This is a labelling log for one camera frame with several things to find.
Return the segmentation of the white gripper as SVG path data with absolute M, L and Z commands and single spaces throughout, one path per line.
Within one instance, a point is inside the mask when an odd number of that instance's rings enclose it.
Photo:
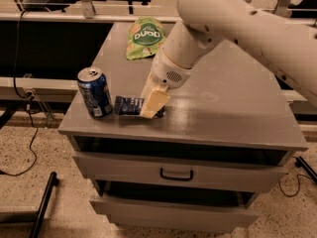
M 153 59 L 151 73 L 141 93 L 141 97 L 145 100 L 141 116 L 152 119 L 170 99 L 166 86 L 170 89 L 179 88 L 190 75 L 190 69 L 176 65 L 167 57 L 163 49 L 160 49 Z

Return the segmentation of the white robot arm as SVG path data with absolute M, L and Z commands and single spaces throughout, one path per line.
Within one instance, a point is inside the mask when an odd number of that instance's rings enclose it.
M 153 59 L 141 116 L 153 118 L 199 60 L 223 40 L 237 45 L 311 104 L 317 104 L 317 30 L 244 0 L 177 0 L 175 23 Z

